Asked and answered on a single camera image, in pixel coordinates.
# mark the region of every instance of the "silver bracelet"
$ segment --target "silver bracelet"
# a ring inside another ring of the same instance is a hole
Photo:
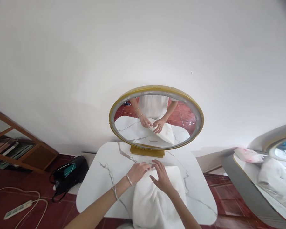
[[[114,189],[113,189],[113,187],[112,187],[112,190],[113,190],[113,192],[114,192],[115,198],[116,198],[117,201],[118,201],[119,199],[118,199],[118,195],[117,195],[117,187],[114,186]]]
[[[133,184],[132,184],[132,182],[131,182],[131,180],[130,180],[130,178],[129,178],[129,176],[127,174],[126,174],[126,177],[127,177],[128,181],[129,181],[130,185],[133,187]]]

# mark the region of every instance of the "gold mirror base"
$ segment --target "gold mirror base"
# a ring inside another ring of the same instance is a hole
[[[150,156],[163,158],[165,153],[164,150],[150,150],[150,149],[141,149],[134,146],[130,147],[131,154],[141,155],[141,156]]]

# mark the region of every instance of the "hand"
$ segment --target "hand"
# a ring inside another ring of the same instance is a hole
[[[135,185],[139,180],[142,179],[143,175],[148,170],[150,170],[150,165],[146,162],[136,163],[131,167],[127,175],[129,176],[131,183]]]
[[[152,126],[152,123],[148,120],[145,114],[140,116],[140,121],[141,121],[142,126],[145,128],[149,128]]]
[[[153,176],[149,176],[154,184],[167,195],[169,192],[173,191],[174,188],[172,186],[171,181],[168,178],[164,165],[158,160],[152,160],[155,164],[152,165],[152,168],[156,168],[158,174],[158,180],[156,180]]]
[[[158,127],[153,132],[155,134],[160,133],[162,131],[162,129],[163,129],[163,126],[164,126],[165,122],[166,121],[164,119],[162,119],[162,118],[157,120],[157,121],[155,121],[154,124],[153,124],[153,127],[156,127],[156,126],[158,126]]]

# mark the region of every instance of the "white towel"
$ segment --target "white towel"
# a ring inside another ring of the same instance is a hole
[[[184,184],[177,166],[165,167],[173,187],[186,205]],[[149,177],[158,180],[156,170],[147,172],[136,184],[133,195],[134,228],[184,228],[182,221],[169,197]]]
[[[258,185],[286,207],[286,167],[273,158],[265,159]]]
[[[154,122],[156,120],[152,119],[152,118],[149,118],[148,119],[152,124],[154,124]],[[154,131],[157,127],[153,127],[151,126],[149,129],[151,131]],[[172,129],[172,126],[171,124],[168,124],[168,123],[165,123],[163,128],[162,128],[162,131],[158,134],[156,134],[159,138],[161,138],[162,140],[174,145],[175,144],[175,138],[174,138],[174,133],[173,133],[173,129]]]

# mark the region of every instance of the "black bag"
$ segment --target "black bag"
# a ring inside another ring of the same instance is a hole
[[[68,193],[68,191],[78,183],[82,183],[87,172],[88,172],[88,163],[83,156],[78,156],[72,161],[60,166],[50,175],[50,182],[55,184],[55,193],[52,197],[52,202],[59,202],[62,198]],[[59,201],[54,201],[56,196],[61,194],[64,195],[59,199]]]

